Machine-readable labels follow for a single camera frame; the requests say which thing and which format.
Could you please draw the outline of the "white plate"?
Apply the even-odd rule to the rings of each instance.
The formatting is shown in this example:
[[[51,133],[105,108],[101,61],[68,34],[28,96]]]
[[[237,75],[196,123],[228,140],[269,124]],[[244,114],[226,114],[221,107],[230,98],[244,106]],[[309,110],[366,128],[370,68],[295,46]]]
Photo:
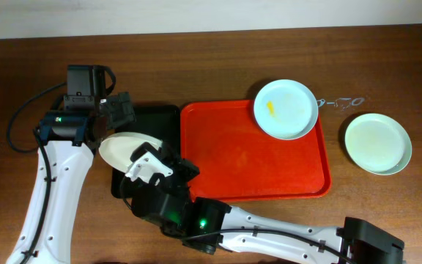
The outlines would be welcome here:
[[[156,150],[162,145],[161,140],[143,133],[114,133],[101,142],[100,156],[113,168],[126,172],[133,163],[130,160],[133,151],[145,142],[151,144]]]

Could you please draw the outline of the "black plastic tray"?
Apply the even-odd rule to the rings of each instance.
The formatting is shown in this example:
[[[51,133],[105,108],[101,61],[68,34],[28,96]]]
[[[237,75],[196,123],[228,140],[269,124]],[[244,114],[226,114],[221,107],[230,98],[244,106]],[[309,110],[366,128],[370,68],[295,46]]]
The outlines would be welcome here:
[[[118,127],[114,132],[136,132],[164,141],[176,153],[180,153],[180,110],[175,105],[137,106],[134,108],[136,121]],[[112,170],[111,194],[114,198],[131,198],[143,182],[122,180],[124,173]]]

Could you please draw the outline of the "red plastic tray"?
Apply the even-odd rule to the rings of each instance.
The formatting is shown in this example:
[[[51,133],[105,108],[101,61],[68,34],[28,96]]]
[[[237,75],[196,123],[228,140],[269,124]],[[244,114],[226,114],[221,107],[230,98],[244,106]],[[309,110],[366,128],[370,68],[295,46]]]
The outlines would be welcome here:
[[[287,141],[257,125],[251,100],[196,102],[181,111],[180,133],[182,157],[200,171],[188,184],[193,199],[315,198],[332,185],[320,122]]]

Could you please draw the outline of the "light blue plate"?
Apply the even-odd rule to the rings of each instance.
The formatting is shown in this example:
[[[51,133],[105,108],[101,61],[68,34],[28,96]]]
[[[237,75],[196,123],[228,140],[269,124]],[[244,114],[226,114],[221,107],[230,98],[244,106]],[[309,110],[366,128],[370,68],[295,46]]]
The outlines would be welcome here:
[[[311,132],[319,107],[313,92],[300,82],[279,79],[265,84],[253,102],[258,126],[269,136],[296,140]]]

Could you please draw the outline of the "pale green plate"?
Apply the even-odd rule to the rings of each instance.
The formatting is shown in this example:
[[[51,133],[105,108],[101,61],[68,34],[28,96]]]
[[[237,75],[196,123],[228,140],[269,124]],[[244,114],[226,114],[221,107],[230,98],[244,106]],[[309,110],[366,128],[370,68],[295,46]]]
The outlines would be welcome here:
[[[344,145],[356,165],[375,175],[394,175],[412,158],[408,132],[384,114],[362,114],[353,119],[345,130]]]

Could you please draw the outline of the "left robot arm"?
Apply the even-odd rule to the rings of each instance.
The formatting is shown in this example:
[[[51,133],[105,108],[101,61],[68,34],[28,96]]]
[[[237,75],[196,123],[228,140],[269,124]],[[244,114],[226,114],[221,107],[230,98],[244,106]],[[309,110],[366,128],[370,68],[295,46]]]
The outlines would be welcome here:
[[[102,65],[70,65],[61,94],[33,130],[37,176],[23,228],[8,263],[69,263],[78,201],[106,134],[135,121],[130,96],[114,95]]]

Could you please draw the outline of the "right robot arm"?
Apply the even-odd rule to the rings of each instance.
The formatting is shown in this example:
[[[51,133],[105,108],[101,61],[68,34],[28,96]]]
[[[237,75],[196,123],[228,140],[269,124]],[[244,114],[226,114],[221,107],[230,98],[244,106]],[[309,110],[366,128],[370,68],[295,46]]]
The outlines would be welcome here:
[[[293,263],[403,263],[404,242],[375,225],[347,217],[343,227],[311,227],[253,215],[214,199],[191,199],[199,168],[170,147],[144,142],[122,153],[135,183],[128,206],[163,235],[207,254],[254,252]]]

